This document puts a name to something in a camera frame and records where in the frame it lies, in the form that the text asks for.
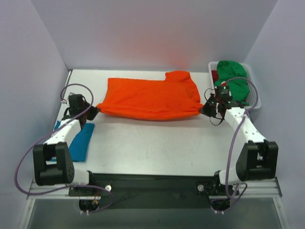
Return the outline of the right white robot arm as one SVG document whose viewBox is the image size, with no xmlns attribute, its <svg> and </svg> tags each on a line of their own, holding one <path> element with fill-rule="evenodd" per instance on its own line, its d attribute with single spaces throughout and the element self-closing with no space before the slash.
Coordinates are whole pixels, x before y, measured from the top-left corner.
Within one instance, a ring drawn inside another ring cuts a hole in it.
<svg viewBox="0 0 305 229">
<path fill-rule="evenodd" d="M 249 119 L 244 105 L 231 96 L 229 86 L 221 85 L 215 88 L 200 113 L 211 118 L 217 114 L 222 116 L 234 130 L 229 147 L 226 170 L 219 172 L 219 178 L 212 181 L 211 189 L 221 195 L 228 185 L 240 184 L 249 180 L 273 179 L 276 174 L 278 145 L 268 141 L 255 128 Z M 244 145 L 234 166 L 231 166 L 233 147 L 236 140 Z"/>
</svg>

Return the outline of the folded blue t shirt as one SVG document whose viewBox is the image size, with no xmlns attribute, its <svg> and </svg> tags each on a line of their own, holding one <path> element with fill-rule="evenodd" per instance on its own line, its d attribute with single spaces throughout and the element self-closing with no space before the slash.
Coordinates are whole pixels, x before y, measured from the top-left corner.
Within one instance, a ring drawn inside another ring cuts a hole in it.
<svg viewBox="0 0 305 229">
<path fill-rule="evenodd" d="M 72 135 L 79 130 L 81 124 L 76 119 L 71 123 L 68 123 L 70 120 L 71 119 L 58 120 L 54 127 L 54 131 L 52 132 L 52 136 L 45 141 L 45 144 L 48 146 L 55 146 L 59 143 L 66 143 L 72 161 L 85 162 L 95 124 L 85 123 L 79 133 L 72 139 Z"/>
</svg>

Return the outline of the white plastic basket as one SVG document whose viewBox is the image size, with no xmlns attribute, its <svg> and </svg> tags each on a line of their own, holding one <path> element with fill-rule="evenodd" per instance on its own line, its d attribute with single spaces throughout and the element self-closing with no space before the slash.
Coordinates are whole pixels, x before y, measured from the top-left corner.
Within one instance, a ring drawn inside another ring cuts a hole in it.
<svg viewBox="0 0 305 229">
<path fill-rule="evenodd" d="M 247 78 L 256 86 L 256 83 L 254 81 L 254 74 L 253 74 L 253 71 L 251 70 L 250 66 L 245 64 L 245 63 L 240 63 L 240 64 L 242 65 L 242 67 L 246 71 Z M 211 85 L 210 87 L 212 89 L 215 89 L 214 83 L 216 82 L 216 78 L 213 78 L 212 71 L 217 70 L 217 65 L 218 65 L 218 62 L 209 62 L 209 64 L 208 64 L 208 70 L 209 70 L 210 81 L 211 81 L 210 82 L 210 85 Z M 253 106 L 256 102 L 255 89 L 250 85 L 249 90 L 250 90 L 249 95 L 247 96 L 247 98 L 245 100 L 245 102 L 248 103 L 249 106 L 247 106 L 246 108 Z M 257 104 L 254 108 L 259 109 L 260 107 L 261 107 L 261 100 L 260 100 L 260 97 L 258 97 Z"/>
</svg>

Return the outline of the orange t shirt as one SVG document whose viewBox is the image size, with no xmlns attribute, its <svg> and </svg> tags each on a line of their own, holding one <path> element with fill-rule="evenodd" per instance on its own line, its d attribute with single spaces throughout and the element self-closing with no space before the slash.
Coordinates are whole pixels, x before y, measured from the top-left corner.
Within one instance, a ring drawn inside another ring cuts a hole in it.
<svg viewBox="0 0 305 229">
<path fill-rule="evenodd" d="M 164 80 L 110 78 L 105 98 L 97 105 L 107 115 L 151 121 L 196 116 L 202 106 L 186 71 L 167 72 Z"/>
</svg>

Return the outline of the dark red t shirt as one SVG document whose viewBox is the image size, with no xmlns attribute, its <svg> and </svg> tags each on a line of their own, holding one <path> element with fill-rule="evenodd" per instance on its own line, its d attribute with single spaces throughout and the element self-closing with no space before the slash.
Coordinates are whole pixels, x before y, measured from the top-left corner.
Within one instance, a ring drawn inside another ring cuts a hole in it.
<svg viewBox="0 0 305 229">
<path fill-rule="evenodd" d="M 219 76 L 216 70 L 212 70 L 211 74 L 212 74 L 213 83 L 219 80 Z"/>
</svg>

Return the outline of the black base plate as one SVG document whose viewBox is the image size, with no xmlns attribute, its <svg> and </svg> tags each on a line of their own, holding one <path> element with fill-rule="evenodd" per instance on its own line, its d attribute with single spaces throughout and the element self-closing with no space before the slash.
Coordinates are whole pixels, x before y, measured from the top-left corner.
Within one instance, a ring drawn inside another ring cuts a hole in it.
<svg viewBox="0 0 305 229">
<path fill-rule="evenodd" d="M 210 177 L 94 173 L 89 184 L 90 188 L 74 187 L 68 192 L 89 210 L 110 201 L 112 209 L 209 208 L 215 198 L 220 198 L 218 209 L 229 207 L 218 173 Z"/>
</svg>

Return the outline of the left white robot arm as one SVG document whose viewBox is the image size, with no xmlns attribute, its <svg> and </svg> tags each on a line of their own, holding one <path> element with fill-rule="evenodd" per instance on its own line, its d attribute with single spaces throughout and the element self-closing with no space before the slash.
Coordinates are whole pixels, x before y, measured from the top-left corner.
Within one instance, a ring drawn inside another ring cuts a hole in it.
<svg viewBox="0 0 305 229">
<path fill-rule="evenodd" d="M 35 181 L 38 186 L 80 185 L 80 192 L 89 197 L 96 192 L 91 172 L 76 169 L 74 163 L 86 161 L 95 127 L 91 121 L 99 109 L 81 94 L 70 94 L 68 102 L 56 132 L 33 148 Z"/>
</svg>

